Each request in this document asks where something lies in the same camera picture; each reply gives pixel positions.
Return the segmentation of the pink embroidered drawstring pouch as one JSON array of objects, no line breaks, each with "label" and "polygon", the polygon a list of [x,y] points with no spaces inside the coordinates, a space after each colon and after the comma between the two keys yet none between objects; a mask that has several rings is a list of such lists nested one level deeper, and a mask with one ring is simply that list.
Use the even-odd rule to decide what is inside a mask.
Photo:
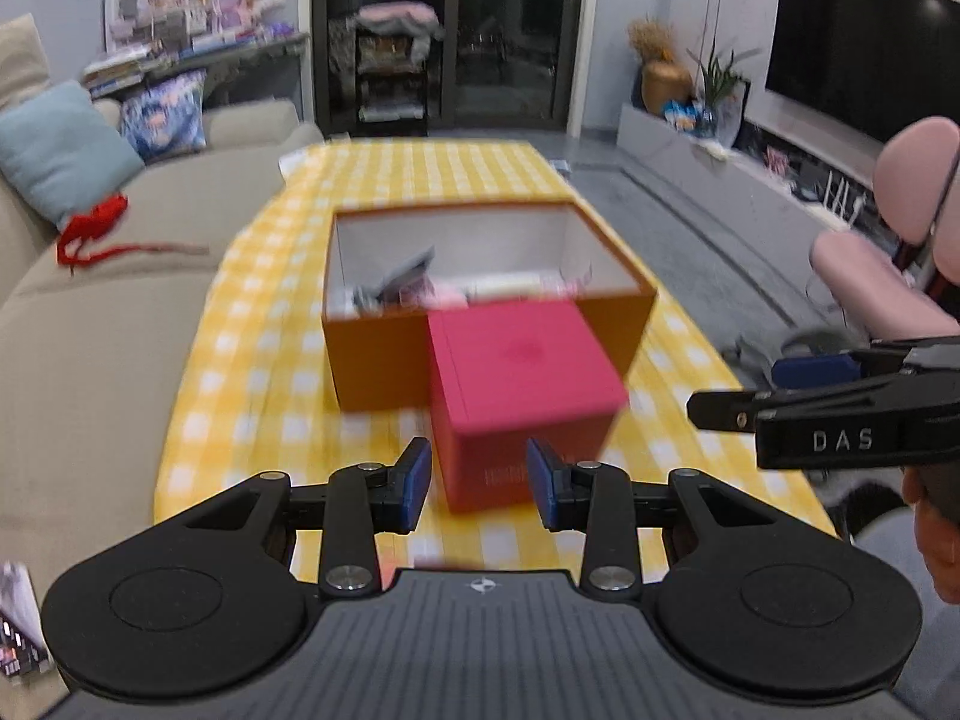
[{"label": "pink embroidered drawstring pouch", "polygon": [[483,275],[471,280],[427,281],[430,307],[466,307],[489,302],[571,299],[583,294],[592,277],[563,278],[560,273],[505,273]]}]

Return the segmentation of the pink office chair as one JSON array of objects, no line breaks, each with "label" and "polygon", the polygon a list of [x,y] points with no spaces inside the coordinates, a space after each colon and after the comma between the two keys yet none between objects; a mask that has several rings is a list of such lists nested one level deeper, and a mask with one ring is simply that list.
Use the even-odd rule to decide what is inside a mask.
[{"label": "pink office chair", "polygon": [[935,270],[958,281],[958,234],[939,232],[942,206],[958,197],[958,125],[928,117],[897,133],[880,151],[872,190],[880,219],[896,237],[887,254],[848,231],[827,231],[811,247],[812,270],[846,319],[874,340],[951,337],[958,320],[908,280],[908,268],[934,245]]}]

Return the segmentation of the orange open cardboard box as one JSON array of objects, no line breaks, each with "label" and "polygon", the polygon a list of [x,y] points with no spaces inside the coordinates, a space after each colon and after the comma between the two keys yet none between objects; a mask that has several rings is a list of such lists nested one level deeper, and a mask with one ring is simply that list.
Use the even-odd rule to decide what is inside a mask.
[{"label": "orange open cardboard box", "polygon": [[658,290],[578,197],[335,213],[320,320],[340,410],[427,406],[428,312],[526,299],[574,302],[628,372]]}]

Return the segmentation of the yellow checkered tablecloth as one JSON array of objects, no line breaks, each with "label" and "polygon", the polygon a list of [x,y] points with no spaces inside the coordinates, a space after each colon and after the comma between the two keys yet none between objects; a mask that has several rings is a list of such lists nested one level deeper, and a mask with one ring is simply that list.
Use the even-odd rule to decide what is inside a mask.
[{"label": "yellow checkered tablecloth", "polygon": [[545,530],[530,439],[638,481],[697,468],[814,527],[799,473],[686,416],[734,376],[679,303],[532,146],[366,140],[309,151],[206,294],[153,496],[166,520],[249,476],[317,484],[433,446],[420,522],[382,564],[576,569]]}]

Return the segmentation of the red square gift box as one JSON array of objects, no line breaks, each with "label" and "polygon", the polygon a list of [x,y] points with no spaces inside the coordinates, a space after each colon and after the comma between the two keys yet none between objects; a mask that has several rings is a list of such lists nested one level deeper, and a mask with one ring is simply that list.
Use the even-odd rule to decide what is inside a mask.
[{"label": "red square gift box", "polygon": [[571,301],[516,301],[428,316],[430,413],[455,515],[530,500],[526,449],[594,460],[628,395]]}]

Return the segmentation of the white wifi router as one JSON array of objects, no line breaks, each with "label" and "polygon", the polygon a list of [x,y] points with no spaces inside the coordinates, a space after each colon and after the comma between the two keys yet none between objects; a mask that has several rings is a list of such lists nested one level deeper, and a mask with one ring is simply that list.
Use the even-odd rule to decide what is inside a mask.
[{"label": "white wifi router", "polygon": [[874,195],[864,185],[841,172],[828,171],[818,195],[818,214],[830,229],[851,229],[862,211],[871,206],[873,199]]}]

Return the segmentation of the grey tv cabinet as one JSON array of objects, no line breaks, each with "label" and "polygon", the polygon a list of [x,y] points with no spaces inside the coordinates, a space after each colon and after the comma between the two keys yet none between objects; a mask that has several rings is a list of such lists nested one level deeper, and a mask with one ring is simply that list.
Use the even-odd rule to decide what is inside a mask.
[{"label": "grey tv cabinet", "polygon": [[630,103],[620,112],[617,146],[729,227],[797,291],[814,276],[815,239],[850,227],[825,206],[796,199],[786,182],[740,151],[716,160],[697,138]]}]

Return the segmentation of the dark navy cloth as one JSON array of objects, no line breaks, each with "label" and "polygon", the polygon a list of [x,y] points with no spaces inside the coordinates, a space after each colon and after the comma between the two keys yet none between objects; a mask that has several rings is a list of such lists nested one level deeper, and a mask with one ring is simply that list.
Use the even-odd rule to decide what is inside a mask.
[{"label": "dark navy cloth", "polygon": [[361,314],[404,304],[410,294],[420,293],[425,288],[428,268],[434,260],[434,249],[425,250],[412,260],[391,271],[381,283],[374,286],[357,286],[353,289],[353,305]]}]

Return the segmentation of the green potted plant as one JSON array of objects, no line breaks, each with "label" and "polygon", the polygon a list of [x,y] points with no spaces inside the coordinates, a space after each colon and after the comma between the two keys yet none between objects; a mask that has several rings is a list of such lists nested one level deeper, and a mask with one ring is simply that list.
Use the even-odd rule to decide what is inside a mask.
[{"label": "green potted plant", "polygon": [[716,43],[711,43],[706,59],[690,52],[701,76],[701,110],[697,123],[697,137],[711,140],[716,137],[719,127],[719,105],[731,96],[737,85],[747,83],[747,76],[740,71],[745,60],[755,59],[761,54],[758,47],[743,50],[740,54],[734,49],[721,54]]}]

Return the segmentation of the golden vase dried flowers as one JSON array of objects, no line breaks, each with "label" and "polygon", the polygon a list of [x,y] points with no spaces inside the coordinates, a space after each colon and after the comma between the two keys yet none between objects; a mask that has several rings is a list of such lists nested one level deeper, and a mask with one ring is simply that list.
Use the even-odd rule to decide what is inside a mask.
[{"label": "golden vase dried flowers", "polygon": [[628,42],[640,60],[640,99],[651,115],[662,117],[670,103],[685,104],[693,94],[693,76],[677,59],[674,31],[654,18],[638,18]]}]

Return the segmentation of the black television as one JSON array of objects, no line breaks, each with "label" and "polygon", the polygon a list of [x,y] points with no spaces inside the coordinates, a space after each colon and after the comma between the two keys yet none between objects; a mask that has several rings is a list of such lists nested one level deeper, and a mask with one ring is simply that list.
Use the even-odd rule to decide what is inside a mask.
[{"label": "black television", "polygon": [[955,0],[778,0],[765,88],[878,142],[958,119]]}]

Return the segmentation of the red ribbon cloth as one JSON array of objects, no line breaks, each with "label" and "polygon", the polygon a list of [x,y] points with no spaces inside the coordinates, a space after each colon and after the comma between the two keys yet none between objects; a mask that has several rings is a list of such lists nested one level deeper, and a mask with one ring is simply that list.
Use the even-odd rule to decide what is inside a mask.
[{"label": "red ribbon cloth", "polygon": [[205,245],[182,242],[144,242],[143,244],[134,242],[111,245],[106,249],[89,252],[93,244],[110,236],[112,231],[121,224],[129,206],[130,202],[125,195],[112,193],[102,202],[94,205],[91,210],[71,216],[55,243],[57,265],[73,273],[75,270],[86,270],[99,263],[130,254],[208,254]]}]

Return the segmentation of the blue anime print cushion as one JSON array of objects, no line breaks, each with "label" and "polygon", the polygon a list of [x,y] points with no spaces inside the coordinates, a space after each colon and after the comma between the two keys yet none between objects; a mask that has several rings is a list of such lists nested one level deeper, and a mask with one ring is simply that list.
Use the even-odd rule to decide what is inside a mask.
[{"label": "blue anime print cushion", "polygon": [[205,82],[205,70],[188,71],[122,103],[121,135],[146,164],[206,148]]}]

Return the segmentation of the black shelf rack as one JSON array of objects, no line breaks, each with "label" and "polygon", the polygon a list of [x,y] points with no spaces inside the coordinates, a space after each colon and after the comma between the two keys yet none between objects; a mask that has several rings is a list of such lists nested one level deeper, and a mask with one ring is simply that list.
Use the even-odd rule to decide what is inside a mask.
[{"label": "black shelf rack", "polygon": [[327,21],[329,130],[425,137],[439,115],[443,43],[430,0],[381,0]]}]

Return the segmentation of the light blue cushion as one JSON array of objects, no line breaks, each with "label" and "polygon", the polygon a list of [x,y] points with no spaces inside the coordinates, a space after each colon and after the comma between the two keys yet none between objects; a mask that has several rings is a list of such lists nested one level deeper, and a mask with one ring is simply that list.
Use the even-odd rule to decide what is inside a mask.
[{"label": "light blue cushion", "polygon": [[76,82],[2,112],[2,176],[21,199],[64,229],[143,171],[135,148]]}]

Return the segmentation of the cluttered side desk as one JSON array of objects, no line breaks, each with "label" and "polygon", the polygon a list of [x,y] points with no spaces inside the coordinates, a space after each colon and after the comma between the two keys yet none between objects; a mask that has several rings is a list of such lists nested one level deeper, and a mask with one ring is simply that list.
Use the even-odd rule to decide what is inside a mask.
[{"label": "cluttered side desk", "polygon": [[103,0],[104,55],[80,83],[96,99],[125,99],[203,71],[205,96],[228,101],[263,67],[299,65],[309,34],[280,20],[286,0]]}]

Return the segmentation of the glass sliding door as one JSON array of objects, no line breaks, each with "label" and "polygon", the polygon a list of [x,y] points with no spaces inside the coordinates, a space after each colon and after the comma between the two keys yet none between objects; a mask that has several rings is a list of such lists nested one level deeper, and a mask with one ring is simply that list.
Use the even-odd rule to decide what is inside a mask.
[{"label": "glass sliding door", "polygon": [[[563,130],[576,106],[583,0],[299,0],[311,34],[313,117],[325,132],[441,128]],[[356,24],[366,7],[421,4],[441,34],[430,54],[387,91],[359,76],[377,46]]]}]

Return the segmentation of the beige cushion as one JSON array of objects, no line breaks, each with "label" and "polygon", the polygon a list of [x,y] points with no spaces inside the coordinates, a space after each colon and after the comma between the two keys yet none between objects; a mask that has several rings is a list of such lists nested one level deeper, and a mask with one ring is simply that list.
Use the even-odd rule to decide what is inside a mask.
[{"label": "beige cushion", "polygon": [[34,16],[0,26],[0,109],[21,104],[50,86],[50,70]]}]

